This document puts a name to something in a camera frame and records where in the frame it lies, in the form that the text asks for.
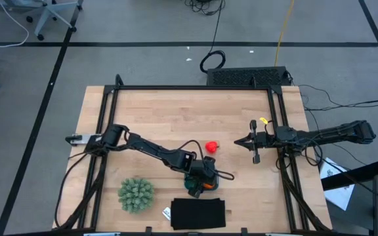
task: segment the black towel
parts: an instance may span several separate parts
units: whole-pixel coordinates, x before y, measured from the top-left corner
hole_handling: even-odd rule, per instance
[[[174,230],[226,227],[225,201],[175,199],[171,201],[171,226]]]

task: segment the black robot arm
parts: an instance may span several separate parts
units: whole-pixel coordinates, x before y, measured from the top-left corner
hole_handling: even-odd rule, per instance
[[[307,147],[349,141],[356,144],[369,144],[375,138],[371,125],[367,121],[354,121],[338,127],[307,132],[291,127],[280,126],[275,134],[256,133],[256,121],[250,122],[251,132],[245,137],[234,141],[235,144],[254,151],[253,163],[260,162],[258,148],[288,148],[300,154]]]
[[[118,146],[119,139],[124,134],[126,144]],[[102,136],[92,136],[85,147],[87,153],[106,155],[109,151],[123,151],[126,149],[140,151],[144,154],[159,159],[171,170],[185,174],[185,183],[188,184],[189,195],[198,198],[205,189],[214,189],[217,186],[217,178],[220,176],[215,168],[215,159],[202,157],[196,159],[195,152],[178,149],[165,149],[141,136],[129,132],[123,125],[110,125]]]

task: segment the red ball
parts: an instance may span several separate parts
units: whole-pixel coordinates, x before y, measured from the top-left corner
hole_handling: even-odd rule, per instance
[[[210,142],[205,144],[205,149],[209,153],[215,153],[217,151],[217,148],[218,148],[218,143],[215,142],[215,141],[210,141]]]

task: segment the wooden table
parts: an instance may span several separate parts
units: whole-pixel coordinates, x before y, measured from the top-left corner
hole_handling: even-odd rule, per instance
[[[102,91],[103,87],[87,87],[77,133],[95,132]],[[308,130],[298,87],[283,87],[283,97],[289,125],[297,130]],[[278,111],[276,96],[274,101]],[[127,125],[131,132],[169,149],[190,139],[198,140],[203,146],[211,140],[219,143],[218,152],[212,155],[217,160],[216,166],[233,173],[236,179],[221,179],[218,190],[204,192],[201,199],[219,197],[225,200],[226,227],[199,231],[238,233],[242,227],[247,227],[250,233],[289,232],[281,175],[275,167],[276,149],[261,149],[261,162],[254,165],[253,154],[233,144],[234,140],[249,133],[252,119],[258,121],[257,131],[263,131],[260,117],[271,120],[266,91],[121,90],[114,123]],[[71,155],[82,152],[83,148],[73,147]],[[185,149],[198,151],[194,144]],[[77,165],[66,180],[58,212],[60,222],[67,219],[83,196],[89,159]],[[75,161],[69,161],[68,168]],[[317,217],[331,227],[318,168],[310,166],[302,157],[297,158],[297,165],[305,201]],[[145,178],[154,184],[155,200],[151,209],[141,214],[129,214],[121,209],[117,190],[126,178]],[[183,174],[171,171],[161,161],[137,151],[110,152],[97,231],[141,232],[146,226],[152,226],[154,232],[173,231],[170,221],[161,212],[174,198],[191,198],[183,186]],[[293,204],[297,228],[301,228],[294,198]],[[86,226],[89,226],[93,202],[88,208]]]

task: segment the green plush toy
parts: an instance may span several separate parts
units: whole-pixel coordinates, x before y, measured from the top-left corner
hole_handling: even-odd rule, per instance
[[[152,206],[154,186],[144,179],[126,179],[117,191],[122,210],[138,214]]]

